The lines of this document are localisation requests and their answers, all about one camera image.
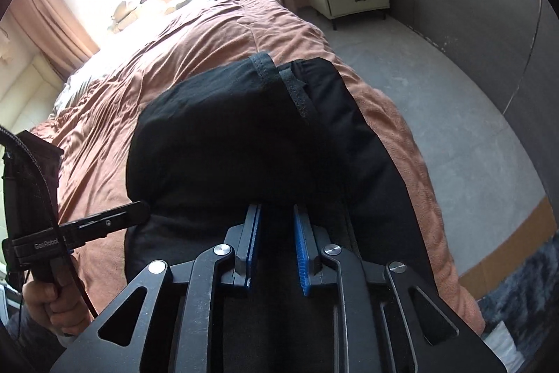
silver bolt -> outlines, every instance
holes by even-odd
[[[328,256],[337,256],[342,253],[342,247],[336,244],[329,244],[324,247],[324,253]]]
[[[394,273],[404,273],[406,271],[406,265],[400,261],[393,261],[390,263],[389,269]]]
[[[147,269],[153,273],[153,274],[159,274],[161,272],[163,272],[165,270],[165,268],[167,267],[167,265],[164,263],[164,261],[161,261],[160,259],[156,260],[156,261],[152,261],[149,263],[149,266],[147,266]]]
[[[219,244],[213,248],[213,252],[217,256],[225,256],[231,253],[231,247],[228,246],[227,244]]]

bed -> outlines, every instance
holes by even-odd
[[[458,284],[441,210],[404,119],[388,97],[340,61],[318,28],[278,0],[193,0],[168,15],[145,17],[116,34],[69,79],[52,115],[34,128],[65,152],[60,222],[129,202],[126,158],[147,103],[179,81],[259,51],[267,51],[277,65],[313,57],[334,64],[406,183],[441,296],[481,333],[479,307]],[[98,311],[126,285],[124,234],[112,233],[75,252],[80,277]]]

finger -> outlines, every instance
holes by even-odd
[[[58,298],[51,302],[50,309],[54,313],[63,313],[65,311],[71,310],[76,306],[78,302],[82,301],[82,297],[74,286],[74,283],[64,286],[58,296]]]
[[[80,333],[82,333],[84,330],[86,330],[90,324],[91,324],[91,321],[90,321],[89,315],[88,315],[80,323],[78,323],[78,324],[76,324],[72,327],[62,327],[62,332],[64,332],[65,334],[78,336],[78,335],[80,335]]]
[[[78,270],[78,261],[74,256],[70,256],[70,257],[72,259],[72,265],[74,269]],[[67,261],[63,261],[63,262],[61,261],[61,263],[57,266],[56,270],[54,271],[54,276],[56,277],[58,284],[63,287],[74,282]]]
[[[63,313],[53,313],[50,316],[50,323],[54,327],[60,329],[62,329],[62,327],[73,327],[79,324],[87,316],[88,312],[86,307],[78,303],[71,310],[65,311]]]
[[[33,280],[23,286],[23,299],[27,305],[43,305],[54,302],[57,297],[57,288],[52,283]]]

drawer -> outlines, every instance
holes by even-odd
[[[390,7],[389,0],[328,0],[328,3],[333,17]]]

gray floor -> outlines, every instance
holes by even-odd
[[[398,106],[412,129],[441,206],[459,273],[479,263],[526,219],[545,192],[504,117],[450,59],[398,21],[300,15],[334,52]]]

